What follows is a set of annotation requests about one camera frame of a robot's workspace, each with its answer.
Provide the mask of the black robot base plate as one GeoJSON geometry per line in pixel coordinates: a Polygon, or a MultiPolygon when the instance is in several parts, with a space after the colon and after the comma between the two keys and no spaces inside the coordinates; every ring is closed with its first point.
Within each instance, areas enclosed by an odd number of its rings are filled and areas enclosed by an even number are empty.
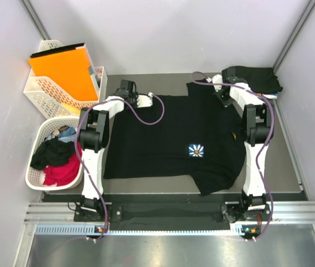
{"type": "MultiPolygon", "coordinates": [[[[226,205],[239,203],[238,194],[107,194],[110,230],[115,231],[193,231],[226,230],[231,223],[224,217],[226,205]]],[[[258,224],[260,220],[243,220],[258,224]]]]}

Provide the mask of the black t shirt flower print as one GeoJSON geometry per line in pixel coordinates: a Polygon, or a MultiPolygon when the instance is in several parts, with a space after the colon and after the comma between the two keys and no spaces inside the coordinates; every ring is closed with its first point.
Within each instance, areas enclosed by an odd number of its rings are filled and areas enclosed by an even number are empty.
{"type": "Polygon", "coordinates": [[[187,90],[115,115],[105,179],[189,175],[203,196],[234,185],[246,157],[241,117],[211,87],[187,90]]]}

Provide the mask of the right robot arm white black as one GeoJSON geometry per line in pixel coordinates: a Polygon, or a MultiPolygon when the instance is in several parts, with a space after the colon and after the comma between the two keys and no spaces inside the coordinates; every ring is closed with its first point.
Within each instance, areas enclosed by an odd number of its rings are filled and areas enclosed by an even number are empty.
{"type": "Polygon", "coordinates": [[[269,212],[268,186],[264,169],[269,142],[274,131],[274,108],[269,99],[253,92],[251,84],[241,76],[239,67],[228,67],[212,81],[216,96],[225,107],[236,103],[242,109],[241,134],[246,149],[246,179],[241,199],[235,205],[226,205],[224,217],[231,223],[243,220],[260,220],[269,212]]]}

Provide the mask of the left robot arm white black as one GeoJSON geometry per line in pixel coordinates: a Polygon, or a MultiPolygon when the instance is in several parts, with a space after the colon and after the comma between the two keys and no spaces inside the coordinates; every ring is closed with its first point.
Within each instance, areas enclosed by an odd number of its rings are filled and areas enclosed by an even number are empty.
{"type": "Polygon", "coordinates": [[[109,120],[123,111],[125,103],[138,106],[136,83],[122,80],[113,96],[91,108],[84,108],[79,118],[78,140],[83,157],[84,185],[76,213],[82,220],[104,221],[106,211],[102,200],[103,154],[109,141],[109,120]]]}

